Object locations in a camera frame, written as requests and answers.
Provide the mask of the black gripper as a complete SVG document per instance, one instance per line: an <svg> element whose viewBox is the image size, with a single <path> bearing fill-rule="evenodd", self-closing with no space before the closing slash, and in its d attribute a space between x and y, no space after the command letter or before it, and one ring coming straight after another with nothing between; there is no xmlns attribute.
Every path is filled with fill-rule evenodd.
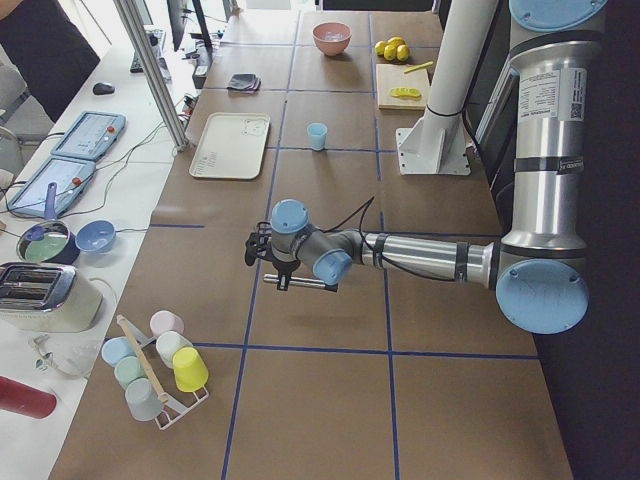
<svg viewBox="0 0 640 480"><path fill-rule="evenodd" d="M294 260L282 260L273 256L271 263L278 272L276 288L278 291L285 291L289 289L291 282L291 275L299 268L299 261Z"/></svg>

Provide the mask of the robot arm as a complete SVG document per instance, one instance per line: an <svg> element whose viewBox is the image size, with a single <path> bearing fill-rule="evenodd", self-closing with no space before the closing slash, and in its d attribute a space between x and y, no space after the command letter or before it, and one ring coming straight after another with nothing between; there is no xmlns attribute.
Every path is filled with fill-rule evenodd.
<svg viewBox="0 0 640 480"><path fill-rule="evenodd" d="M257 256L281 290L335 290L355 264L444 282L475 282L495 292L504 316L536 334L555 334L585 316L586 246L575 229L584 169L587 67L599 52L602 1L513 1L506 71L519 79L512 226L486 246L318 229L306 206L278 202Z"/></svg>

